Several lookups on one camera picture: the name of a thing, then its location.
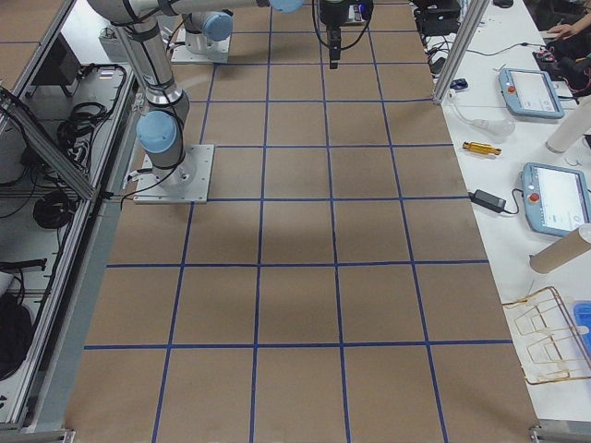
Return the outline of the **person hand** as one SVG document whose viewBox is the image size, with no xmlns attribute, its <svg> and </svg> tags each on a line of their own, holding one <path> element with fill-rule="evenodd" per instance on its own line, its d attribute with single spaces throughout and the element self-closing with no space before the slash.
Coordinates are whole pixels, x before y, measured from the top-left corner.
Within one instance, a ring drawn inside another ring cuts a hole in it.
<svg viewBox="0 0 591 443">
<path fill-rule="evenodd" d="M 577 35 L 583 28 L 579 24 L 560 24 L 550 28 L 548 34 L 556 40 L 565 40 Z"/>
</svg>

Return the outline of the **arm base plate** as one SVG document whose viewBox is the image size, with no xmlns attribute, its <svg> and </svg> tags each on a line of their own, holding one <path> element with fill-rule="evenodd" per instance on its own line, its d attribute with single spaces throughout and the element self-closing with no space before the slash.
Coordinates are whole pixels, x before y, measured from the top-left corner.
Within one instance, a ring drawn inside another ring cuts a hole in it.
<svg viewBox="0 0 591 443">
<path fill-rule="evenodd" d="M 214 146 L 186 145 L 185 159 L 171 176 L 156 169 L 138 179 L 139 192 L 133 195 L 138 204 L 206 203 L 211 182 Z"/>
<path fill-rule="evenodd" d="M 182 28 L 176 35 L 171 62 L 173 64 L 225 64 L 228 61 L 231 38 L 215 42 L 203 34 L 186 33 Z"/>
</svg>

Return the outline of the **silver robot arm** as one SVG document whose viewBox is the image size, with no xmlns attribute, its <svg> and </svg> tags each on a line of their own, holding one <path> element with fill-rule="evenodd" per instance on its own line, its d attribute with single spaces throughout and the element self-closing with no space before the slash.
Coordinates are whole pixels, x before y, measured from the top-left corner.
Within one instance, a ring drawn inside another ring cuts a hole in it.
<svg viewBox="0 0 591 443">
<path fill-rule="evenodd" d="M 193 54 L 205 54 L 217 48 L 233 32 L 233 17 L 224 11 L 184 14 L 185 44 Z"/>
<path fill-rule="evenodd" d="M 270 7 L 293 13 L 301 1 L 90 1 L 90 7 L 122 33 L 122 44 L 135 74 L 143 80 L 148 112 L 136 126 L 137 140 L 151 160 L 153 176 L 166 188 L 183 189 L 197 172 L 187 158 L 184 123 L 189 100 L 175 80 L 163 43 L 159 16 L 188 19 L 204 31 L 210 18 L 230 18 L 224 13 L 246 7 Z"/>
</svg>

